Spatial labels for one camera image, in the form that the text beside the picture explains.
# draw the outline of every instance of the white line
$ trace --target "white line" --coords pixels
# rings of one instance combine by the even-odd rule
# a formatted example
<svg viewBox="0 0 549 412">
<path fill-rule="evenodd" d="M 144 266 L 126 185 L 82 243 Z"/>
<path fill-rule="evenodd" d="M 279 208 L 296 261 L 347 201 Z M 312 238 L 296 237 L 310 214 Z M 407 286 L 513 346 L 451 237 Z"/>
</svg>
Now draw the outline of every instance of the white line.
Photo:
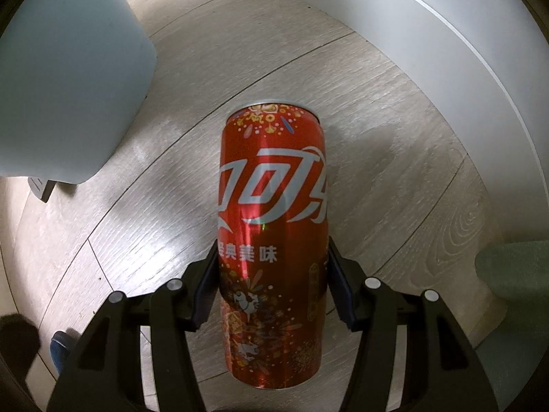
<svg viewBox="0 0 549 412">
<path fill-rule="evenodd" d="M 518 121 L 521 123 L 522 129 L 524 130 L 524 133 L 526 134 L 526 137 L 528 138 L 528 142 L 530 143 L 530 148 L 532 149 L 532 153 L 534 154 L 534 159 L 536 160 L 537 168 L 539 170 L 539 173 L 541 175 L 541 181 L 544 186 L 545 190 L 545 198 L 547 201 L 547 206 L 549 206 L 549 190 L 547 188 L 547 181 L 545 180 L 545 174 L 544 169 L 541 166 L 541 161 L 539 156 L 537 156 L 536 146 L 534 142 L 532 141 L 532 137 L 530 136 L 530 132 L 528 131 L 528 128 L 526 127 L 526 124 L 524 123 L 524 119 L 522 118 L 521 113 L 518 111 L 517 106 L 515 105 L 513 99 L 511 98 L 511 95 L 501 82 L 501 80 L 498 78 L 498 76 L 495 74 L 491 66 L 484 60 L 484 57 L 480 55 L 480 53 L 477 51 L 477 49 L 471 44 L 470 41 L 468 41 L 465 36 L 459 32 L 456 27 L 450 23 L 447 19 L 445 19 L 440 13 L 438 13 L 435 9 L 431 8 L 427 3 L 425 3 L 423 0 L 414 0 L 418 2 L 420 5 L 422 5 L 425 9 L 427 9 L 430 13 L 432 13 L 436 18 L 438 18 L 442 23 L 444 23 L 446 26 L 448 26 L 452 32 L 459 37 L 465 45 L 473 52 L 475 56 L 480 60 L 480 62 L 484 65 L 484 67 L 488 70 L 490 75 L 493 77 L 493 79 L 496 81 L 498 86 L 501 88 L 503 93 L 505 94 L 505 97 L 507 98 L 508 102 L 511 104 L 511 107 L 513 108 L 513 111 L 515 112 L 515 115 L 517 116 Z"/>
</svg>

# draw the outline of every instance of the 可口可乐 logo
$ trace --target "可口可乐 logo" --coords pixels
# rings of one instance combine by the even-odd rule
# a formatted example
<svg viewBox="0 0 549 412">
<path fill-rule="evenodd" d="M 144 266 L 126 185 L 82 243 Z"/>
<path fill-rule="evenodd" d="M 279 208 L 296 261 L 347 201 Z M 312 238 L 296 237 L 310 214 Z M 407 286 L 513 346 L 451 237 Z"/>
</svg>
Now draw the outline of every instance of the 可口可乐 logo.
<svg viewBox="0 0 549 412">
<path fill-rule="evenodd" d="M 315 162 L 322 161 L 322 171 L 318 176 L 315 186 L 312 188 L 309 194 L 310 198 L 317 199 L 319 201 L 310 201 L 305 209 L 300 213 L 287 220 L 288 223 L 304 220 L 311 217 L 318 208 L 318 215 L 315 218 L 311 218 L 314 223 L 322 223 L 326 218 L 327 196 L 326 191 L 323 191 L 326 182 L 326 159 L 317 147 L 309 146 L 304 147 L 301 150 L 294 149 L 277 149 L 267 148 L 259 149 L 257 152 L 258 157 L 296 157 L 300 158 L 299 165 L 292 178 L 282 191 L 278 201 L 271 207 L 268 212 L 261 214 L 257 217 L 243 218 L 242 221 L 250 225 L 264 225 L 272 221 L 278 220 L 282 217 L 293 205 L 297 199 L 305 181 L 307 180 L 312 166 Z M 219 212 L 224 212 L 229 207 L 229 202 L 233 196 L 237 183 L 244 171 L 247 159 L 240 159 L 232 161 L 221 166 L 219 169 L 220 174 L 224 171 L 231 171 L 231 174 L 227 180 L 223 197 L 221 198 L 221 204 L 218 208 Z M 244 186 L 240 197 L 238 198 L 238 204 L 266 204 L 269 203 L 279 187 L 281 186 L 284 178 L 290 171 L 292 166 L 285 162 L 262 162 L 257 164 L 252 176 Z M 259 195 L 253 195 L 257 185 L 265 176 L 265 173 L 270 173 L 270 178 Z M 218 217 L 218 228 L 225 228 L 232 232 L 230 226 L 221 218 Z"/>
</svg>

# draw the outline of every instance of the red can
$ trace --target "red can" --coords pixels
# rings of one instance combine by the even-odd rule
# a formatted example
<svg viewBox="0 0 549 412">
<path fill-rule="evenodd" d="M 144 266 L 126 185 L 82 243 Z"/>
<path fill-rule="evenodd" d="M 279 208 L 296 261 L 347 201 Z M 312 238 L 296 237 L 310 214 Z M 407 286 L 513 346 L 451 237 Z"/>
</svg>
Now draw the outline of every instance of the red can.
<svg viewBox="0 0 549 412">
<path fill-rule="evenodd" d="M 281 389 L 320 367 L 326 204 L 324 136 L 315 115 L 265 103 L 229 118 L 218 240 L 225 359 L 238 380 Z"/>
</svg>

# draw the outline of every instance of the blue shoe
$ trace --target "blue shoe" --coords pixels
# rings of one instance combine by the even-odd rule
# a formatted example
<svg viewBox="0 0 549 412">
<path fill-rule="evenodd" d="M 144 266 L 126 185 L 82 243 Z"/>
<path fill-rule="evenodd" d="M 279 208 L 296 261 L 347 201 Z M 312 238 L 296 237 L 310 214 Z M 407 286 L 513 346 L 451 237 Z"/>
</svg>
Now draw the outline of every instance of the blue shoe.
<svg viewBox="0 0 549 412">
<path fill-rule="evenodd" d="M 64 331 L 56 331 L 53 338 L 51 338 L 49 353 L 59 374 L 61 374 L 67 358 L 75 345 L 75 338 L 69 336 Z"/>
</svg>

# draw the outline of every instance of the can top rim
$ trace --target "can top rim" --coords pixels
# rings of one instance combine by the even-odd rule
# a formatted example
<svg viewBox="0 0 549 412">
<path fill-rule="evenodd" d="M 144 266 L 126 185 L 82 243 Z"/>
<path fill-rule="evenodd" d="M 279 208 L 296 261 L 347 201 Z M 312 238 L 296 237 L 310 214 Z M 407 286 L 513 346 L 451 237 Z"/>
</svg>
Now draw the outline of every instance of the can top rim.
<svg viewBox="0 0 549 412">
<path fill-rule="evenodd" d="M 240 111 L 244 108 L 251 107 L 253 105 L 263 105 L 263 104 L 286 104 L 286 105 L 293 105 L 294 107 L 303 108 L 304 110 L 307 110 L 311 115 L 313 115 L 315 117 L 315 119 L 317 120 L 317 122 L 320 123 L 320 119 L 318 118 L 318 116 L 315 114 L 315 112 L 311 108 L 307 107 L 304 104 L 298 104 L 297 102 L 291 101 L 289 99 L 258 99 L 257 101 L 251 101 L 251 102 L 246 102 L 245 104 L 237 105 L 237 107 L 227 117 L 227 122 L 229 121 L 230 118 L 233 117 L 233 115 L 236 112 L 238 112 L 238 111 Z"/>
</svg>

